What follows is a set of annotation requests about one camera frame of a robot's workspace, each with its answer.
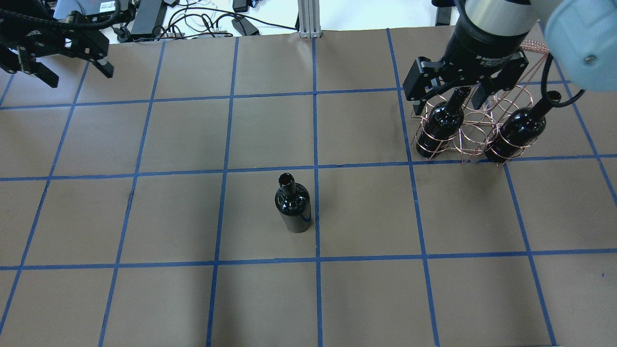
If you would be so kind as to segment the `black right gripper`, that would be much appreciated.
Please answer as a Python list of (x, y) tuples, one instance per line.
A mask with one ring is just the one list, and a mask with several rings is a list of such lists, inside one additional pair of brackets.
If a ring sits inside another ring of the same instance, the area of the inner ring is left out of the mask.
[(474, 110), (499, 90), (512, 88), (529, 65), (521, 49), (527, 34), (504, 37), (472, 22), (457, 22), (440, 61), (417, 57), (404, 79), (404, 95), (412, 102), (415, 116), (420, 116), (427, 101), (445, 93), (443, 82), (478, 83), (470, 101)]

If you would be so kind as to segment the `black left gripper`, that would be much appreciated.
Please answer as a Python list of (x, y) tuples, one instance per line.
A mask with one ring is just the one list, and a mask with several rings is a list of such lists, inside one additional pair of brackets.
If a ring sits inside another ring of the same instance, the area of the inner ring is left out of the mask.
[[(38, 58), (59, 53), (90, 61), (102, 75), (112, 78), (114, 66), (107, 59), (108, 38), (99, 30), (82, 29), (75, 24), (2, 24), (1, 65), (17, 66), (16, 72), (35, 76), (51, 88), (57, 88), (58, 75)], [(72, 48), (66, 47), (68, 39)]]

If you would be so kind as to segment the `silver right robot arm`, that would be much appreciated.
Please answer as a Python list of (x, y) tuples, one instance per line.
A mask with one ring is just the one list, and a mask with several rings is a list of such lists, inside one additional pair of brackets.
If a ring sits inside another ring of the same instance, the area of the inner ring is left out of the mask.
[(419, 116), (435, 96), (477, 86), (472, 106), (515, 88), (529, 62), (522, 44), (543, 29), (550, 57), (582, 90), (614, 92), (617, 7), (614, 0), (435, 0), (459, 13), (443, 57), (417, 57), (403, 82)]

